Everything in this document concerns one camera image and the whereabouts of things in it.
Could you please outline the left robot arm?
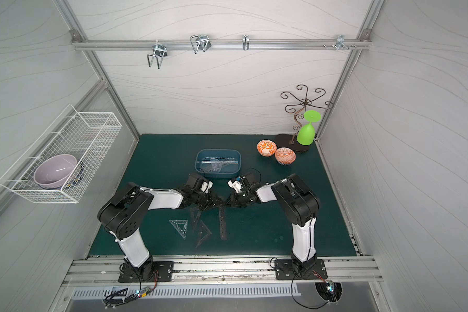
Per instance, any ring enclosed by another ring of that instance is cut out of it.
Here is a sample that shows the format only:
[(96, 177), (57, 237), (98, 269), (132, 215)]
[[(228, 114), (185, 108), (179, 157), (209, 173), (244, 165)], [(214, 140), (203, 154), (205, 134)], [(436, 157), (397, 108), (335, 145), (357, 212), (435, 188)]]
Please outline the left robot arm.
[(97, 218), (104, 230), (115, 238), (125, 260), (134, 269), (140, 269), (151, 260), (140, 234), (140, 225), (148, 211), (192, 206), (201, 210), (220, 207), (223, 200), (211, 190), (212, 186), (207, 181), (200, 182), (197, 187), (184, 185), (161, 190), (128, 183), (99, 210)]

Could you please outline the blue plastic storage box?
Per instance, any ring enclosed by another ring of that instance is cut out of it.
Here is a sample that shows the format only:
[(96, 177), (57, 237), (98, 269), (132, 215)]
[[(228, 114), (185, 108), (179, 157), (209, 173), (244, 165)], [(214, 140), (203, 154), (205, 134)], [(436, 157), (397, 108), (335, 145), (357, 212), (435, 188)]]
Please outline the blue plastic storage box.
[(239, 175), (241, 159), (235, 149), (203, 149), (196, 156), (194, 168), (205, 178), (231, 179)]

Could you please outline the clear protractor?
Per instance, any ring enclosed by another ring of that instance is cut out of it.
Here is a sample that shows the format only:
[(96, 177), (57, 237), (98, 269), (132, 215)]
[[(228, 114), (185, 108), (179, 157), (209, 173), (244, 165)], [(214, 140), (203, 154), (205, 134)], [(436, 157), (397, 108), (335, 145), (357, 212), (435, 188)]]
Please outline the clear protractor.
[(209, 172), (220, 172), (222, 170), (222, 161), (218, 158), (209, 159)]

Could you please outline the thin clear straight ruler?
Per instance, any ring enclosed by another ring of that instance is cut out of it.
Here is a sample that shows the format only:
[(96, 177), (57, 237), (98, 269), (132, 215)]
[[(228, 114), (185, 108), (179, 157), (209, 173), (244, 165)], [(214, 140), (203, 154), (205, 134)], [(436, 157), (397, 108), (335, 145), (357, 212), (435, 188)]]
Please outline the thin clear straight ruler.
[(213, 163), (227, 163), (227, 164), (237, 164), (239, 161), (233, 157), (204, 157), (201, 160), (201, 163), (213, 164)]

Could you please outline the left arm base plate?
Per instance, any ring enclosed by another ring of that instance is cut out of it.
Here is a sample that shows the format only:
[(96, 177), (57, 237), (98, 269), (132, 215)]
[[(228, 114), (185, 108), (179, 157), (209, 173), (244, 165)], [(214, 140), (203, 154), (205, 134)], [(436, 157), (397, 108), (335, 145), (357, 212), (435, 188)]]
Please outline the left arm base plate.
[(133, 267), (128, 261), (119, 267), (119, 283), (170, 282), (174, 269), (173, 261), (148, 260), (141, 267)]

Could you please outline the stencil ruler large dark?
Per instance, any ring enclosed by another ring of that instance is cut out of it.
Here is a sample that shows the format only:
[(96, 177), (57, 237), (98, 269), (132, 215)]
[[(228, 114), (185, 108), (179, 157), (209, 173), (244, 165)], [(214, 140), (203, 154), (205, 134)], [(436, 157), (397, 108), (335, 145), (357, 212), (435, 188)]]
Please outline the stencil ruler large dark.
[(226, 227), (226, 215), (225, 215), (225, 207), (218, 208), (219, 213), (219, 229), (220, 229), (220, 237), (222, 240), (227, 240), (227, 227)]

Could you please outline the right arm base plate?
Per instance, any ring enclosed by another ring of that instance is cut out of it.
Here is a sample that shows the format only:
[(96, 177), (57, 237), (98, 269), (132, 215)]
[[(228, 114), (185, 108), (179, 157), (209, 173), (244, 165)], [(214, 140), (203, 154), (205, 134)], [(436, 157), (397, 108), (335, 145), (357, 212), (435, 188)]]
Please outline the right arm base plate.
[(312, 258), (305, 263), (297, 259), (276, 259), (272, 265), (277, 280), (318, 280), (328, 279), (323, 259)]

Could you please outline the dark triangle ruler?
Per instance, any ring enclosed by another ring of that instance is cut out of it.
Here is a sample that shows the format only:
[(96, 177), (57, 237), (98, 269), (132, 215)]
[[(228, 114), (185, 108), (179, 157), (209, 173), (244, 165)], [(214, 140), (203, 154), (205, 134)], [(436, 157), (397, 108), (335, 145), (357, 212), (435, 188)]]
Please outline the dark triangle ruler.
[(206, 226), (204, 221), (198, 223), (198, 238), (196, 240), (196, 248), (199, 248), (206, 240), (212, 236), (211, 230)]
[(198, 223), (200, 222), (202, 210), (197, 207), (194, 207), (194, 208), (190, 208), (189, 213), (190, 213), (192, 230), (195, 231)]

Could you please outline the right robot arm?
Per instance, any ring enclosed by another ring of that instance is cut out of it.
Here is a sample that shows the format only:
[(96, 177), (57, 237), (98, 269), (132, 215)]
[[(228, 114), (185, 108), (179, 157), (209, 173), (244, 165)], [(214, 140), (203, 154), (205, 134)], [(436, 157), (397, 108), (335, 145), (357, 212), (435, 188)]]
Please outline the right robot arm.
[(321, 201), (299, 175), (291, 174), (274, 183), (263, 184), (252, 174), (245, 174), (227, 183), (232, 190), (232, 207), (276, 201), (292, 224), (291, 259), (295, 270), (303, 272), (316, 263), (315, 224)]

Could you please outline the stencil ruler clear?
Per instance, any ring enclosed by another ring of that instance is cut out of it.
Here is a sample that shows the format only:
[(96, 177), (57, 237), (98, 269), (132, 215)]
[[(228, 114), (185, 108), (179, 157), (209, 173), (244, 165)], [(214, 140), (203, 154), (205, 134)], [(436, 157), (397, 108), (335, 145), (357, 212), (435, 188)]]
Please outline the stencil ruler clear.
[[(237, 165), (239, 161), (236, 161), (235, 159), (220, 159), (222, 161), (222, 166), (225, 165)], [(201, 164), (209, 164), (209, 159), (203, 159), (201, 160)]]

